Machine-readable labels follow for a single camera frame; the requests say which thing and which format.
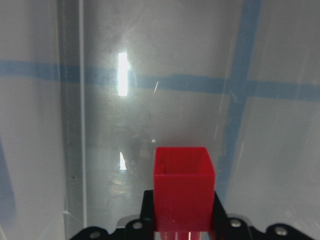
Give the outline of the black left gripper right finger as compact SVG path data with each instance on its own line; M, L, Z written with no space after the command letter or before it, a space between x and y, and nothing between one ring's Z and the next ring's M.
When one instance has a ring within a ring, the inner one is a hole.
M275 223L260 231L243 217L228 216L218 195L214 194L211 215L212 240L310 240L311 237L284 223Z

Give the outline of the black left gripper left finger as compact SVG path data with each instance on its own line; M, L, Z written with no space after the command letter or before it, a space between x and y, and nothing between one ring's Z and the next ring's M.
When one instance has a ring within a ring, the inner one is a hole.
M84 228L72 240L153 240L155 238L154 195L152 190L143 193L139 218L126 223L124 227L116 228L112 233L107 230L90 226Z

